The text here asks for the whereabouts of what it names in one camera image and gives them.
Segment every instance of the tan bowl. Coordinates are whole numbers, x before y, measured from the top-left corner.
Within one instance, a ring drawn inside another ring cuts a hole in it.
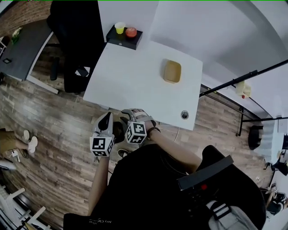
[[[177,83],[181,78],[181,65],[174,61],[167,61],[165,72],[164,72],[164,80],[170,83]]]

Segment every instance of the black office chair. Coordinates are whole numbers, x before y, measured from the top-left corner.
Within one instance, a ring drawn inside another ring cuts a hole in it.
[[[277,160],[277,162],[275,164],[272,164],[270,162],[267,162],[264,170],[266,170],[268,168],[268,166],[271,166],[271,170],[272,171],[280,171],[284,176],[288,175],[288,166],[287,166],[287,161],[283,161],[283,159],[281,159],[281,157],[283,157],[286,154],[286,150],[283,151],[284,149],[282,149],[282,152]]]
[[[2,84],[4,77],[5,75],[3,73],[0,73],[0,85]]]
[[[205,174],[203,170],[208,169],[210,173],[210,166],[217,162],[223,162],[224,158],[214,146],[207,146],[202,152],[202,163],[197,169],[201,173],[196,175],[193,180],[201,180]],[[212,214],[206,204],[211,200],[239,207],[257,229],[262,229],[266,221],[263,195],[253,180],[233,164],[229,164],[225,169],[193,186],[189,185],[191,181],[183,181],[183,178],[178,179],[178,184],[181,188],[187,186],[187,189],[183,189],[181,193],[184,195],[183,202],[187,204],[187,210],[190,210],[189,215],[191,215],[195,229],[210,229],[208,220]]]
[[[97,1],[53,1],[47,18],[65,54],[64,87],[67,93],[86,90],[104,49],[104,37]],[[51,79],[57,79],[59,58],[55,58]]]

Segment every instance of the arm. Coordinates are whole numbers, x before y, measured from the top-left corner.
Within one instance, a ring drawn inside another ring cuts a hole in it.
[[[152,130],[149,138],[158,144],[171,157],[183,163],[189,173],[195,172],[202,162],[201,158],[193,152],[171,141],[157,130]]]
[[[284,209],[288,208],[288,199],[284,203]]]
[[[92,188],[89,193],[88,205],[89,211],[88,216],[91,215],[94,207],[98,203],[103,192],[107,188],[108,182],[108,166],[109,166],[109,157],[101,157],[97,171],[94,176]]]
[[[270,196],[269,196],[269,198],[268,198],[268,200],[267,200],[267,203],[266,203],[266,208],[268,208],[269,204],[271,203],[271,200],[272,200],[272,198],[273,198],[273,195],[274,195],[274,192],[271,192],[271,193],[270,193]]]

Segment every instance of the bracelet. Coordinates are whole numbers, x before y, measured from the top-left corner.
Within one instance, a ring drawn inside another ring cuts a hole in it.
[[[150,128],[150,129],[147,131],[147,137],[148,137],[148,138],[149,138],[149,135],[150,135],[150,133],[152,132],[152,130],[158,130],[159,132],[161,132],[160,129],[158,129],[157,127],[152,127],[152,128]]]

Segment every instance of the shoe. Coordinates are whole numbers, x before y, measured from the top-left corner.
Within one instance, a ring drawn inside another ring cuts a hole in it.
[[[29,141],[29,138],[30,138],[30,134],[29,134],[29,131],[28,130],[24,130],[24,134],[23,134],[23,140],[25,141],[25,142],[28,142]]]
[[[124,158],[126,157],[130,152],[128,150],[125,150],[125,149],[119,149],[118,150],[118,155],[121,157],[121,158]]]
[[[28,151],[26,149],[21,149],[20,151],[23,151],[22,156],[24,158],[29,158],[29,153],[28,153]]]
[[[38,139],[37,137],[33,136],[28,143],[28,151],[34,153],[37,145],[38,145]]]

